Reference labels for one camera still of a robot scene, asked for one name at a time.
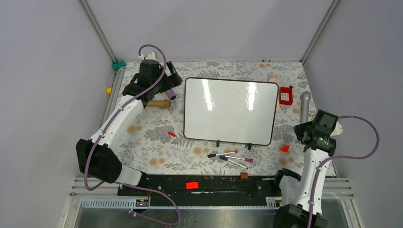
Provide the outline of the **white whiteboard black frame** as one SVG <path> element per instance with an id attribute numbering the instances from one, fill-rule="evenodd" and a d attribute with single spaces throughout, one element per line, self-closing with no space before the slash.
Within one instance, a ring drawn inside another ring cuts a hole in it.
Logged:
<path id="1" fill-rule="evenodd" d="M 270 145 L 278 95 L 277 83 L 189 77 L 183 134 L 187 139 Z"/>

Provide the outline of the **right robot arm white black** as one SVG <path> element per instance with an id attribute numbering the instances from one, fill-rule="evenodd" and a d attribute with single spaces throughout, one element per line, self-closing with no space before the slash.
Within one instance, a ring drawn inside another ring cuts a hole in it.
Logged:
<path id="1" fill-rule="evenodd" d="M 319 110 L 313 119 L 296 125 L 294 132 L 303 144 L 302 174 L 283 168 L 275 175 L 273 191 L 282 197 L 276 211 L 275 228 L 325 228 L 328 221 L 322 217 L 322 191 L 329 167 L 329 158 L 336 150 L 331 134 L 336 129 L 338 116 Z"/>

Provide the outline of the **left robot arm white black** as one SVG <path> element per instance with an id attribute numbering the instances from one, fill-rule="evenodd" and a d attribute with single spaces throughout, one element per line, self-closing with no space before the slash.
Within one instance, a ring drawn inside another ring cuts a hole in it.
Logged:
<path id="1" fill-rule="evenodd" d="M 124 87 L 120 102 L 100 129 L 90 139 L 77 142 L 80 172 L 103 182 L 128 184 L 135 195 L 144 194 L 147 183 L 141 178 L 142 172 L 123 165 L 114 151 L 131 122 L 155 95 L 181 84 L 182 78 L 171 61 L 161 65 L 154 59 L 143 60 L 139 72 Z"/>

